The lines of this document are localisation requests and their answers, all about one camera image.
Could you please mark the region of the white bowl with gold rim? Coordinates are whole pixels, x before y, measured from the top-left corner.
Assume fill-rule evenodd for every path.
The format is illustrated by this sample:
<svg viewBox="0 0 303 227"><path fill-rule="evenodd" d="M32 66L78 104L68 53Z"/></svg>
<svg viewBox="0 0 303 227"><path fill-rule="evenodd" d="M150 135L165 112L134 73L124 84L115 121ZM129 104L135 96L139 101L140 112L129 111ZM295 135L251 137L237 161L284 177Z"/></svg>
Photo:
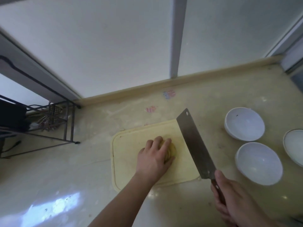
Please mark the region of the white bowl with gold rim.
<svg viewBox="0 0 303 227"><path fill-rule="evenodd" d="M285 133L283 146L290 159L303 168L303 129L293 129Z"/></svg>

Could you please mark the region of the sliced yellow potato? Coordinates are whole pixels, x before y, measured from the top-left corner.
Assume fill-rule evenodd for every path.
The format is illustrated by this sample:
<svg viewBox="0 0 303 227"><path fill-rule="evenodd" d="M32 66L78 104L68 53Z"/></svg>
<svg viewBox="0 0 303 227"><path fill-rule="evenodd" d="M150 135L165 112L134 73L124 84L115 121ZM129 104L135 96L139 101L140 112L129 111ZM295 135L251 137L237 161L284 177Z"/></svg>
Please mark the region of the sliced yellow potato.
<svg viewBox="0 0 303 227"><path fill-rule="evenodd" d="M176 156L176 147L171 138L163 138L161 149L155 151L155 160L160 164L165 164L172 156Z"/></svg>

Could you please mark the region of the pale yellow cutting board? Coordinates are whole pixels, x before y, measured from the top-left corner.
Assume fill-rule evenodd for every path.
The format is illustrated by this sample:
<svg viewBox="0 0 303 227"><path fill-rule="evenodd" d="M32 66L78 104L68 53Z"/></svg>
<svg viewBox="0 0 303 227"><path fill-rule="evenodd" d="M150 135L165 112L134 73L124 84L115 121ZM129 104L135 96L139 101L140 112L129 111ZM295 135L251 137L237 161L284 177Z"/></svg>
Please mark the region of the pale yellow cutting board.
<svg viewBox="0 0 303 227"><path fill-rule="evenodd" d="M177 120L155 123L116 133L111 141L112 184L115 191L121 191L133 177L138 152L146 146L146 141L161 136L171 138L175 146L175 160L154 187L171 186L195 180L200 177L187 148Z"/></svg>

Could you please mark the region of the black box on rack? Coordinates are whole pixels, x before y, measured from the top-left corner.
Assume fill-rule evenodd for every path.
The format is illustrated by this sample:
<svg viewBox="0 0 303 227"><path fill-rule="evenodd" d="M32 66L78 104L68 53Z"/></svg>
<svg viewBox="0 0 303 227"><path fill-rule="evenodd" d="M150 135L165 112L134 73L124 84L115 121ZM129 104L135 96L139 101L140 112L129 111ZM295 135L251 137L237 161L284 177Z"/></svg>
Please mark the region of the black box on rack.
<svg viewBox="0 0 303 227"><path fill-rule="evenodd" d="M27 109L0 99L0 127L26 132L31 122L26 118Z"/></svg>

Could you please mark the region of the steel cleaver with dark handle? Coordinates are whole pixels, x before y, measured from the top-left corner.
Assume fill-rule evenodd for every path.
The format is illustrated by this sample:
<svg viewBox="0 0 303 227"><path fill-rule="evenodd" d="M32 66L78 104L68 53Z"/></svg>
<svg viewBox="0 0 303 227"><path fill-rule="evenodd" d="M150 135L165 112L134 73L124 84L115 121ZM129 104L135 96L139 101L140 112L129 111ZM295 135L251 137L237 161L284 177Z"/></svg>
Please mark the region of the steel cleaver with dark handle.
<svg viewBox="0 0 303 227"><path fill-rule="evenodd" d="M220 202L226 205L225 197L215 179L216 167L189 110L185 108L176 120L200 177L211 180Z"/></svg>

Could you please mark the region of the white window frame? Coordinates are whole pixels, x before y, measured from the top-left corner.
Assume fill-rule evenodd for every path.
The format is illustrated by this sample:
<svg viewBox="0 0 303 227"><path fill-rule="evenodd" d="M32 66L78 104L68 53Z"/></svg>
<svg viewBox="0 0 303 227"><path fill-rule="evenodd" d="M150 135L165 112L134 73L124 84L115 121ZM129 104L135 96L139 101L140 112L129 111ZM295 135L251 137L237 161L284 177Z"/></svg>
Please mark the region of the white window frame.
<svg viewBox="0 0 303 227"><path fill-rule="evenodd" d="M83 99L255 61L303 0L0 0L0 35Z"/></svg>

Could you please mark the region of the person's left forearm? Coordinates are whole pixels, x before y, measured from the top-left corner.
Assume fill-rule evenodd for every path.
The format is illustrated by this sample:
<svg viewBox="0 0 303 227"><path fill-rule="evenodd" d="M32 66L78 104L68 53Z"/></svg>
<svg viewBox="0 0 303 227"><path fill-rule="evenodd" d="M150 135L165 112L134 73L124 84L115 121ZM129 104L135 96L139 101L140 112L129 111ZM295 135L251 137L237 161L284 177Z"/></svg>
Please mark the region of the person's left forearm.
<svg viewBox="0 0 303 227"><path fill-rule="evenodd" d="M88 227L132 227L144 200L156 182L154 175L136 172Z"/></svg>

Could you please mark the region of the checkered cloth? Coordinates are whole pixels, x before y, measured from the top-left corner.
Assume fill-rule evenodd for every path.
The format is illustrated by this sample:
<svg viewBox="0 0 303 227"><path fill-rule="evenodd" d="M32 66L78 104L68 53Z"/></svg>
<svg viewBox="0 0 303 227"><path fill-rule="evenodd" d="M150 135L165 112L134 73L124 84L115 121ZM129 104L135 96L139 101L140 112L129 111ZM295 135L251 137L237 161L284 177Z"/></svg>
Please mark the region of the checkered cloth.
<svg viewBox="0 0 303 227"><path fill-rule="evenodd" d="M42 131L56 130L64 122L64 118L61 117L63 108L61 106L51 104L48 107L47 115L41 118L37 124L38 128Z"/></svg>

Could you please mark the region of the person's left hand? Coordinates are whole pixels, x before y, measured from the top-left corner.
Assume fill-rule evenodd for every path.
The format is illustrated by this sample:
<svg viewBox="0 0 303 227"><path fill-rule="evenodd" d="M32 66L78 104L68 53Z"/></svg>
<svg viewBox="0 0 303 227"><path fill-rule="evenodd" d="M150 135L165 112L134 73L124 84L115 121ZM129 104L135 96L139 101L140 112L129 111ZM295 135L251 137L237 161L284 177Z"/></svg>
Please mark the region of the person's left hand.
<svg viewBox="0 0 303 227"><path fill-rule="evenodd" d="M159 179L168 171L168 168L165 168L165 164L160 164L155 160L153 150L153 141L148 140L145 145L145 159L138 160L135 176L143 179L144 183L149 187L153 187Z"/></svg>

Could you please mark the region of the person's right hand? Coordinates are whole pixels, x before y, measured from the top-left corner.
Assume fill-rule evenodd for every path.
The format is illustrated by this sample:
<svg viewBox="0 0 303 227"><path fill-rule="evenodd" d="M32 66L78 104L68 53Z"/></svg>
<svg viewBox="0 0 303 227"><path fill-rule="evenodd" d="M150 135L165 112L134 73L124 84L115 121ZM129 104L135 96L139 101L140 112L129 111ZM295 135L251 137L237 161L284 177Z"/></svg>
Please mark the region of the person's right hand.
<svg viewBox="0 0 303 227"><path fill-rule="evenodd" d="M240 183L230 179L229 181L231 192L224 194L226 205L220 202L215 187L211 185L215 207L228 227L278 227Z"/></svg>

